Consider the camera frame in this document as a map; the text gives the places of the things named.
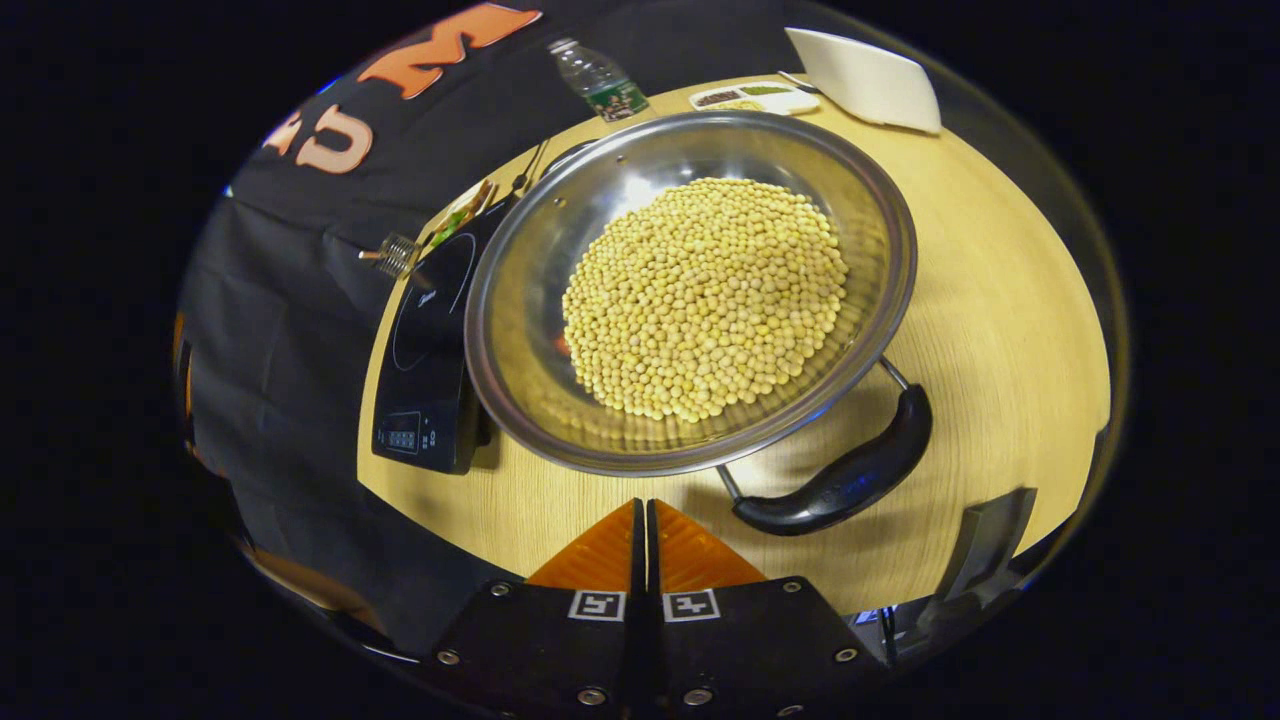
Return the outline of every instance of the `stainless steel wok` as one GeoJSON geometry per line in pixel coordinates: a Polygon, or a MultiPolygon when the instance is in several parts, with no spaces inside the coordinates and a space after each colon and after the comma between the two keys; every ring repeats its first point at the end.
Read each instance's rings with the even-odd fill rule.
{"type": "Polygon", "coordinates": [[[776,534],[812,532],[867,507],[914,469],[932,413],[920,386],[883,360],[915,278],[915,232],[888,176],[844,138],[751,111],[686,113],[618,132],[541,179],[502,222],[476,266],[466,360],[498,425],[538,455],[608,475],[717,466],[735,512],[776,534]],[[835,331],[795,380],[696,424],[598,404],[556,348],[561,297],[604,225],[664,188],[701,177],[750,178],[808,195],[833,222],[850,272],[835,331]],[[780,498],[744,497],[726,462],[812,421],[881,363],[902,386],[888,429],[780,498]]]}

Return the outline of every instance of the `food tray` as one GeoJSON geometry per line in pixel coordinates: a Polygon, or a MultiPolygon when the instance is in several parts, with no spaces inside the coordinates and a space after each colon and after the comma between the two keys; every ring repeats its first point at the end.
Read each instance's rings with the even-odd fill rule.
{"type": "Polygon", "coordinates": [[[818,99],[792,85],[748,82],[714,87],[689,96],[694,110],[758,110],[774,115],[799,115],[818,109],[818,99]]]}

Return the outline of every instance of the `black cloth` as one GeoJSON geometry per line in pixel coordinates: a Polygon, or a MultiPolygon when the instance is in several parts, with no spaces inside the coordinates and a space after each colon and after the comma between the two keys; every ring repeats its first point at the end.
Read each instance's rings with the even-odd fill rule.
{"type": "MultiPolygon", "coordinates": [[[[355,588],[410,652],[428,652],[480,583],[511,575],[403,518],[356,478],[365,372],[392,283],[357,260],[352,245],[376,249],[392,232],[416,237],[494,168],[591,115],[545,50],[556,37],[612,56],[650,95],[803,70],[787,26],[916,59],[934,83],[943,124],[1024,187],[1082,264],[1089,260],[1083,238],[1092,231],[1080,223],[1092,215],[1064,176],[1042,172],[1052,159],[1029,133],[929,58],[837,12],[791,0],[503,5],[544,17],[489,47],[467,49],[417,97],[357,81],[376,53],[305,100],[291,152],[253,151],[214,208],[179,301],[195,352],[195,442],[233,488],[250,536],[355,588]],[[372,128],[369,155],[347,174],[298,167],[297,147],[334,104],[372,128]]],[[[424,28],[396,46],[428,38],[424,28]]]]}

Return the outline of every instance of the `black induction cooker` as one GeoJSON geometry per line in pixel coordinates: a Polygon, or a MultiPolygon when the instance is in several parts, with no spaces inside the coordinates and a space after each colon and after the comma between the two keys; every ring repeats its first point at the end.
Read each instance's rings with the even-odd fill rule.
{"type": "Polygon", "coordinates": [[[413,266],[383,348],[374,455],[461,475],[488,443],[463,359],[463,319],[480,255],[515,200],[499,200],[413,266]]]}

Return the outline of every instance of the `orange letter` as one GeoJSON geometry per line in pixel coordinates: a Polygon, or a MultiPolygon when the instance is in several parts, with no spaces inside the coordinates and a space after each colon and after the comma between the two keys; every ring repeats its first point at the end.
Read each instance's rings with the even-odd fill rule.
{"type": "Polygon", "coordinates": [[[347,136],[351,140],[351,147],[342,151],[330,150],[316,142],[315,137],[308,137],[302,143],[302,149],[298,150],[300,165],[311,165],[326,173],[340,176],[356,169],[356,165],[365,159],[369,149],[374,145],[374,131],[362,120],[339,113],[337,105],[330,105],[316,120],[316,132],[323,129],[332,129],[347,136]]]}
{"type": "Polygon", "coordinates": [[[467,56],[462,36],[471,38],[471,47],[485,47],[543,17],[541,10],[512,10],[493,3],[467,8],[431,28],[431,40],[392,50],[374,60],[360,73],[360,82],[369,78],[398,85],[401,97],[416,97],[440,79],[440,68],[420,69],[417,65],[452,65],[467,56]]]}
{"type": "Polygon", "coordinates": [[[289,145],[293,143],[294,136],[298,135],[298,128],[302,127],[302,120],[300,119],[302,113],[293,113],[289,119],[284,120],[284,124],[271,131],[271,135],[266,137],[266,142],[262,147],[270,145],[280,151],[283,158],[285,152],[289,151],[289,145]]]}

